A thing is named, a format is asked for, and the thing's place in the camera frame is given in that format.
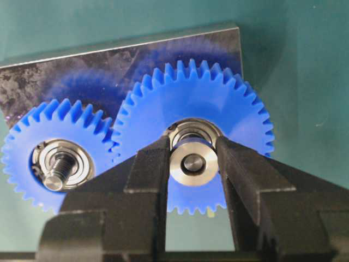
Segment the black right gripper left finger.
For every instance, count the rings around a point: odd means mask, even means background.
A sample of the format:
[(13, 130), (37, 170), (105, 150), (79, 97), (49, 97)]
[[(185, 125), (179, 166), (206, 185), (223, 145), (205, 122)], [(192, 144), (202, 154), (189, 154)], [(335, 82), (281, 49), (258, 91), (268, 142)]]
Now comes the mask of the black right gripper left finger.
[(69, 192), (37, 261), (157, 261), (165, 250), (170, 142), (156, 142)]

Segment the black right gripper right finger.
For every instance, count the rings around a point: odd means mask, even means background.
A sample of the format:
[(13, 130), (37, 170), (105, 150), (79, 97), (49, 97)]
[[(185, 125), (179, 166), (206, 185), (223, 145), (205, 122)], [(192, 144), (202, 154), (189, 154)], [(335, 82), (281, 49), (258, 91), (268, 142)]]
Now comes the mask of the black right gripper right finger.
[(238, 251), (348, 261), (348, 190), (221, 136), (216, 152)]

